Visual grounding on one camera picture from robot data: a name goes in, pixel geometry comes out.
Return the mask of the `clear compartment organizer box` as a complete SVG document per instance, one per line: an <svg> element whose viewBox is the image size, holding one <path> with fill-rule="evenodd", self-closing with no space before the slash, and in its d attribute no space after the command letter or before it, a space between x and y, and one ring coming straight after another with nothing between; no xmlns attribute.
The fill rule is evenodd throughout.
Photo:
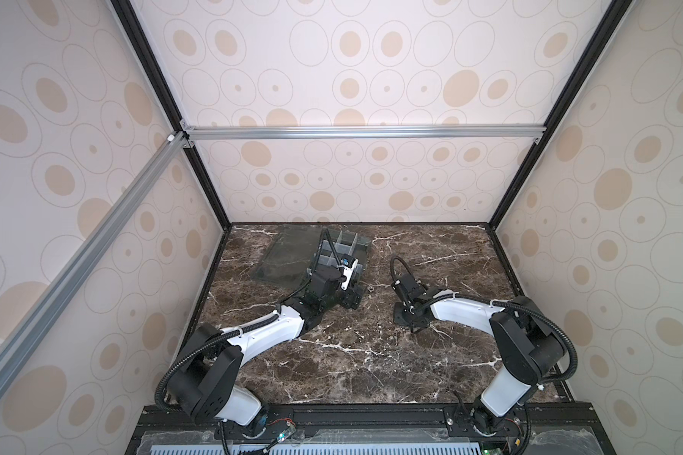
<svg viewBox="0 0 683 455"><path fill-rule="evenodd" d="M250 275L252 280L289 290L297 288L316 260L321 231L312 226L283 227ZM330 229L329 233L340 256L359 260L355 274L362 275L371 240L353 231Z"/></svg>

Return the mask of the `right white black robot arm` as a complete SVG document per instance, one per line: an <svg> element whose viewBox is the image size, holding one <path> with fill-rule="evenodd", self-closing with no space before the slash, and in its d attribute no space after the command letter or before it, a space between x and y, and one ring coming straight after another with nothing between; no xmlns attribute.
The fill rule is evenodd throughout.
<svg viewBox="0 0 683 455"><path fill-rule="evenodd" d="M395 286L394 322L413 333L431 322L455 322L493 337L502 367L464 412L463 420L482 436L493 436L517 405L544 385L576 373L579 358L570 337L525 296L484 301L451 290Z"/></svg>

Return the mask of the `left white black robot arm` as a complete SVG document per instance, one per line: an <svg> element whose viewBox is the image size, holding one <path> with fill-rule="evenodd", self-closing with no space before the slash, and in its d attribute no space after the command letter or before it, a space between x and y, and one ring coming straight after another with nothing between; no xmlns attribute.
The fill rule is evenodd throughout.
<svg viewBox="0 0 683 455"><path fill-rule="evenodd" d="M154 392L163 411L184 411L195 424L228 420L256 430L268 412L255 394L236 384L241 368L282 343L316 328L336 306L356 309L364 288L357 268L320 265L299 289L263 318L224 329L201 324Z"/></svg>

